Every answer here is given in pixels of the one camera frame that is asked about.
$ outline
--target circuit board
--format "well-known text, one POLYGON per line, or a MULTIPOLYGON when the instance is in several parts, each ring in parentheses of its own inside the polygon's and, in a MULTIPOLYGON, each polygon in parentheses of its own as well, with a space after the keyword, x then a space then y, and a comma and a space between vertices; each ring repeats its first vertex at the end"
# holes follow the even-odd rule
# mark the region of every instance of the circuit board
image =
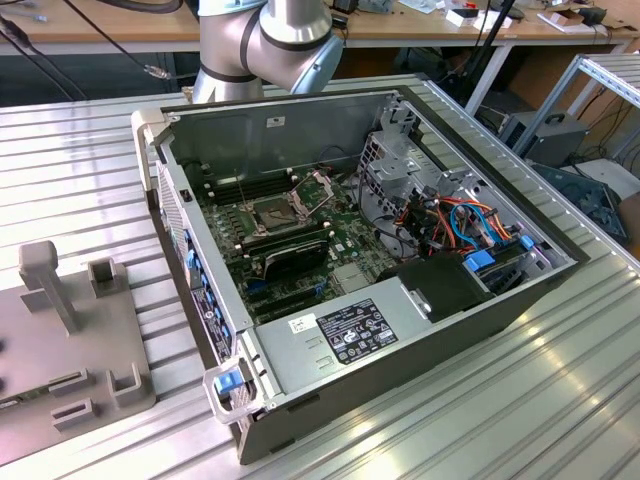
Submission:
MULTIPOLYGON (((240 192, 242 201, 227 205, 216 204, 210 197, 200 199, 205 220, 236 287, 258 323, 363 288, 398 263, 376 238, 360 210, 352 207, 348 179, 338 175, 332 180, 313 169, 294 171, 292 175, 301 179, 295 186, 295 195, 288 191, 245 200, 240 192), (315 232, 305 238, 311 243, 326 243, 325 261, 275 281, 263 278, 266 272, 261 271, 261 265, 267 253, 247 255, 240 248, 243 242, 313 229, 315 232)), ((279 243, 280 250, 286 250, 296 238, 279 243)))

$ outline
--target motherboard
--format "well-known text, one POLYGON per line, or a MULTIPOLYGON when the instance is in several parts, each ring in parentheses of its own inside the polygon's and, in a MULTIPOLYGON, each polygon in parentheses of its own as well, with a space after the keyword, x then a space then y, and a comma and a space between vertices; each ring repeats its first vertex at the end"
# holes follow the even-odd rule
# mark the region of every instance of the motherboard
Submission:
POLYGON ((352 177, 330 167, 205 190, 203 215, 258 323, 364 288, 402 256, 354 204, 352 177))

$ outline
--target wooden table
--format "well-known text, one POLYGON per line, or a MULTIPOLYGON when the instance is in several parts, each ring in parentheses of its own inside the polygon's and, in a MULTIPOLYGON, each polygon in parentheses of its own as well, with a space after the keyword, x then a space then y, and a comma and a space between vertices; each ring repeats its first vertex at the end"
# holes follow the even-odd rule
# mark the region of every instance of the wooden table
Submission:
MULTIPOLYGON (((47 54, 114 53, 113 46, 87 25, 60 0, 38 0, 38 13, 48 17, 47 23, 7 15, 18 23, 32 42, 47 54)), ((185 52, 199 49, 199 26, 187 6, 168 15, 130 12, 97 2, 74 0, 75 4, 130 52, 185 52)), ((598 6, 617 9, 634 8, 633 0, 598 0, 598 6)), ((564 34, 536 17, 536 11, 526 12, 519 24, 504 29, 497 37, 491 61, 469 100, 466 110, 473 114, 498 75, 511 49, 520 45, 592 45, 612 44, 613 52, 622 52, 638 36, 635 31, 620 31, 605 35, 564 34)), ((473 27, 457 28, 445 21, 444 14, 429 15, 396 3, 393 14, 380 15, 355 12, 349 19, 347 47, 424 47, 469 46, 476 42, 478 31, 473 27)), ((16 52, 0 43, 0 55, 16 52)))

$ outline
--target sticker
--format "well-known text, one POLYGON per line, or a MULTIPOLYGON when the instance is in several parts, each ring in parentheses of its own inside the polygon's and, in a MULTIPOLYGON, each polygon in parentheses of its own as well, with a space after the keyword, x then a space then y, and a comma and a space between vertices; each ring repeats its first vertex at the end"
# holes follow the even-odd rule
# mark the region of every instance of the sticker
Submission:
POLYGON ((267 128, 284 127, 285 117, 267 118, 267 128))
POLYGON ((398 341, 370 298, 320 317, 317 323, 338 361, 344 365, 398 341))
POLYGON ((294 334, 304 332, 316 326, 316 316, 313 313, 307 313, 301 317, 289 320, 289 327, 291 327, 291 331, 294 334))

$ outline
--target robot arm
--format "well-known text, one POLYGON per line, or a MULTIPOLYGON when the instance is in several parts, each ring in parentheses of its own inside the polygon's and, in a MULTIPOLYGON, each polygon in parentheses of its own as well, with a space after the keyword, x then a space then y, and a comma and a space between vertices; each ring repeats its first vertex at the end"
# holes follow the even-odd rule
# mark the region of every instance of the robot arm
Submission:
POLYGON ((260 78, 291 93, 317 92, 342 55, 322 0, 201 0, 198 16, 194 103, 261 97, 260 78))

